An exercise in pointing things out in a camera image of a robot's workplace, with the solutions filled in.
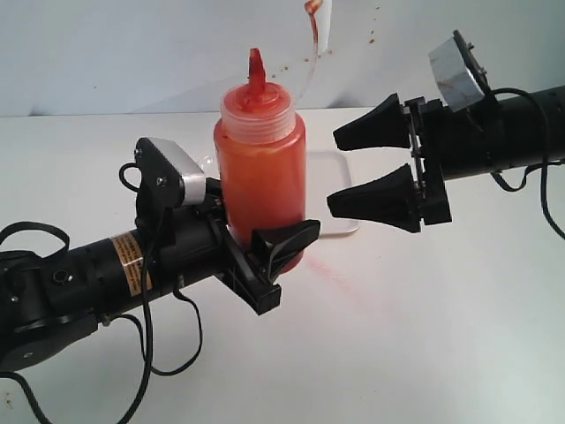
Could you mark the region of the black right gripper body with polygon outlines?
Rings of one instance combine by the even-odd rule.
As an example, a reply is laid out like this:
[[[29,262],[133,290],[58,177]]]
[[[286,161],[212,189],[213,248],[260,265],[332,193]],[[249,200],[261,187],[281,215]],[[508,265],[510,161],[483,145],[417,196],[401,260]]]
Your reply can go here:
[[[441,100],[414,98],[404,103],[414,153],[424,167],[421,213],[424,224],[452,221],[445,183],[487,174],[502,164],[505,135],[500,104],[489,96],[453,111]]]

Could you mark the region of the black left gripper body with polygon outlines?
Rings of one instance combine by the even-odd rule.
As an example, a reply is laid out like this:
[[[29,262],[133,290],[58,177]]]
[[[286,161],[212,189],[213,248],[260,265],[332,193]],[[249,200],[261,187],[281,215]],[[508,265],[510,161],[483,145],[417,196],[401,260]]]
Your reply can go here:
[[[260,275],[227,228],[220,181],[206,179],[199,205],[165,213],[154,251],[154,278],[164,294],[215,277],[258,315],[281,303],[282,289]]]

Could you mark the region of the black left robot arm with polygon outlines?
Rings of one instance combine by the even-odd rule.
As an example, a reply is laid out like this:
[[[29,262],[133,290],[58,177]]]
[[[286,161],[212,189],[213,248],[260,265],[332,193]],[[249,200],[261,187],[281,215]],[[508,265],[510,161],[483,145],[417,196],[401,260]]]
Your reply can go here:
[[[2,369],[39,364],[144,300],[211,276],[264,314],[280,304],[277,277],[320,235],[320,222],[305,220],[256,230],[249,247],[239,246],[213,178],[204,201],[179,208],[160,208],[142,185],[136,209],[135,228],[113,238],[44,258],[2,253]]]

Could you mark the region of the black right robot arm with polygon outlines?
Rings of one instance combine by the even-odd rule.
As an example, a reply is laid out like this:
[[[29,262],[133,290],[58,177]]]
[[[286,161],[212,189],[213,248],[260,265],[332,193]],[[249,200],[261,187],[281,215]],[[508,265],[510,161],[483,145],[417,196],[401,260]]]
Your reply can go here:
[[[422,225],[452,220],[446,182],[489,174],[508,193],[522,189],[501,176],[522,168],[546,173],[564,163],[564,88],[536,93],[495,89],[470,107],[453,111],[441,100],[387,97],[333,132],[342,151],[402,148],[405,164],[374,181],[328,196],[332,216],[371,221],[417,233]]]

